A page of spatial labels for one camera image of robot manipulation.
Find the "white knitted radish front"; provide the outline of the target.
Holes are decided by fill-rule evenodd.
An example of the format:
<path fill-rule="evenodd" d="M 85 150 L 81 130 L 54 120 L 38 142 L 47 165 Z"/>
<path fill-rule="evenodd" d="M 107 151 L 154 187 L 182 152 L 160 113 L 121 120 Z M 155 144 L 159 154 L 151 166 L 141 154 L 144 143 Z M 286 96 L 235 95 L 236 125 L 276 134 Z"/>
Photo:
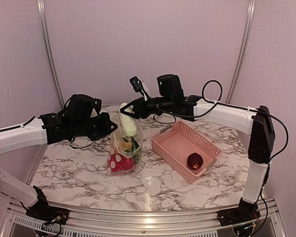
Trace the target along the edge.
<path fill-rule="evenodd" d="M 119 112 L 120 125 L 127 137 L 134 137 L 137 134 L 137 127 L 134 118 Z"/>

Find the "peach knitted fruit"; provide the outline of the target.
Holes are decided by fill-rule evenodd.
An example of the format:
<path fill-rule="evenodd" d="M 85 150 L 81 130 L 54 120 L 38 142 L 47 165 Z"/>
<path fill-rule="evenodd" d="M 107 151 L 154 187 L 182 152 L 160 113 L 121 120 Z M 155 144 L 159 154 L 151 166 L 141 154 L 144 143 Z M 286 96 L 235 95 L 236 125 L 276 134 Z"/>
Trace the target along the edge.
<path fill-rule="evenodd" d="M 131 153 L 132 152 L 132 142 L 131 141 L 120 141 L 119 142 L 119 149 L 126 152 Z"/>

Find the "clear polka dot zip bag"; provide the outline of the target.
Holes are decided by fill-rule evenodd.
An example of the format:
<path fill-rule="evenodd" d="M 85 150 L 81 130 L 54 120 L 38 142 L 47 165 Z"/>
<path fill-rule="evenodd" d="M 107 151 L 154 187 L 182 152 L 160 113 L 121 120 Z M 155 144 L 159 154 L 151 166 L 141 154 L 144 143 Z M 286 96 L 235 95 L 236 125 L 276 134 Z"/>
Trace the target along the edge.
<path fill-rule="evenodd" d="M 137 129 L 134 136 L 127 136 L 122 129 L 120 116 L 114 115 L 112 121 L 118 125 L 110 137 L 110 149 L 106 163 L 108 176 L 120 176 L 136 169 L 142 160 L 143 129 L 139 121 L 135 121 Z"/>

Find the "white knitted radish with leaves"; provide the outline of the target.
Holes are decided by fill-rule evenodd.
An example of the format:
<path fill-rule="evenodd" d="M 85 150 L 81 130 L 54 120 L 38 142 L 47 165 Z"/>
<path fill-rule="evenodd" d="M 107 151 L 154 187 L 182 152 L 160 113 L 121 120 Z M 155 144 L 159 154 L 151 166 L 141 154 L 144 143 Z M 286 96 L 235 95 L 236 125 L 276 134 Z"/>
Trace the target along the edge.
<path fill-rule="evenodd" d="M 142 159 L 142 148 L 133 137 L 131 138 L 131 143 L 131 157 L 133 158 L 134 163 L 138 164 Z"/>

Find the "pink plastic basket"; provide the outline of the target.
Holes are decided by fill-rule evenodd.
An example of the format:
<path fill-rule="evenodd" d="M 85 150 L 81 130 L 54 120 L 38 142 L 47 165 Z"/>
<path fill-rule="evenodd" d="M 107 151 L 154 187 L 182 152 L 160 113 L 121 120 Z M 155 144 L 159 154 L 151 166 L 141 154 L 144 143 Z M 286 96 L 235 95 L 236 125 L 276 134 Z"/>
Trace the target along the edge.
<path fill-rule="evenodd" d="M 182 121 L 171 124 L 151 137 L 151 146 L 187 182 L 194 183 L 222 155 L 221 149 Z M 192 153 L 203 157 L 199 170 L 191 170 L 187 158 Z"/>

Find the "dark maroon knitted beet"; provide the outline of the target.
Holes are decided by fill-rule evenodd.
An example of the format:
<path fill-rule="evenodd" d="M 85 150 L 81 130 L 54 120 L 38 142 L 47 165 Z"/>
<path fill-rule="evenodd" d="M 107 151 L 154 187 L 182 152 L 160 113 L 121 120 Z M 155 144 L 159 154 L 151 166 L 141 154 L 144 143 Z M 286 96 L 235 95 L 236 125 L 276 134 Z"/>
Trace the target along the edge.
<path fill-rule="evenodd" d="M 187 165 L 191 170 L 199 170 L 203 162 L 203 157 L 199 153 L 192 153 L 187 158 Z"/>

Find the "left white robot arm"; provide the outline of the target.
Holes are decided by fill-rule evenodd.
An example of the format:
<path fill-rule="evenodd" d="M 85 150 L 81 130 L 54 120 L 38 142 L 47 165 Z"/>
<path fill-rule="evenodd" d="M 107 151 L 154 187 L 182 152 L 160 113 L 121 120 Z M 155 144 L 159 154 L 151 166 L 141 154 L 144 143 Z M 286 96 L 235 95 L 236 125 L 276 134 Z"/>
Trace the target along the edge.
<path fill-rule="evenodd" d="M 72 95 L 61 111 L 33 117 L 25 123 L 0 129 L 0 156 L 22 148 L 51 145 L 64 140 L 72 142 L 86 137 L 94 142 L 117 129 L 106 112 L 101 112 L 101 99 L 83 94 Z M 41 189 L 27 185 L 0 167 L 0 192 L 33 208 L 42 220 L 52 216 Z"/>

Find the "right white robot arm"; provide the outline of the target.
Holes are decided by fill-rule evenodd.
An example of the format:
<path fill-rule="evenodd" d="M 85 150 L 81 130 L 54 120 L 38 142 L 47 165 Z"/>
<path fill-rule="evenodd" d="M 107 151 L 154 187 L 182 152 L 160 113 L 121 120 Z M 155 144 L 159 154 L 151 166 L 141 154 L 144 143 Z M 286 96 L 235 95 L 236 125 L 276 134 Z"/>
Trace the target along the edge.
<path fill-rule="evenodd" d="M 275 141 L 275 131 L 269 110 L 240 107 L 209 100 L 204 95 L 185 96 L 178 75 L 166 74 L 157 77 L 158 97 L 150 97 L 144 83 L 132 77 L 130 83 L 141 97 L 121 107 L 120 112 L 134 119 L 145 119 L 154 114 L 168 114 L 189 121 L 205 121 L 226 126 L 250 136 L 248 158 L 250 160 L 246 187 L 242 195 L 244 201 L 235 209 L 234 216 L 245 221 L 254 212 L 268 167 Z"/>

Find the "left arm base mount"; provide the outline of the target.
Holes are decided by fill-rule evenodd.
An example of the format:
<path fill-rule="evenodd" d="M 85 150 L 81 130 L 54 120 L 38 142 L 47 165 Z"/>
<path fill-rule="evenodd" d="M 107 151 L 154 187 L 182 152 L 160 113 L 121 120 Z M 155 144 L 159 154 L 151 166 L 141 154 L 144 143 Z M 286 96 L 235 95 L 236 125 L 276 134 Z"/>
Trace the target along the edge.
<path fill-rule="evenodd" d="M 26 215 L 43 220 L 46 225 L 56 222 L 65 225 L 69 211 L 65 208 L 49 205 L 43 191 L 36 186 L 33 186 L 33 188 L 37 193 L 37 201 L 34 205 L 27 208 Z"/>

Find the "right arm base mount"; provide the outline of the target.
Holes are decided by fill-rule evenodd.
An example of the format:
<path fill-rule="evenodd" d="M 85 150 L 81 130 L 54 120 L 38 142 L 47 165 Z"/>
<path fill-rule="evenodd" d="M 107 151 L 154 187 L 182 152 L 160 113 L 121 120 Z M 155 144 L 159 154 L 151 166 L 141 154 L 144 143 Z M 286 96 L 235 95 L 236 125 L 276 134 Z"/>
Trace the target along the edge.
<path fill-rule="evenodd" d="M 250 203 L 240 198 L 239 204 L 235 208 L 228 208 L 219 210 L 217 212 L 217 220 L 221 226 L 234 225 L 242 222 L 257 220 L 261 217 L 257 201 L 261 193 L 258 194 L 258 198 L 254 203 Z"/>

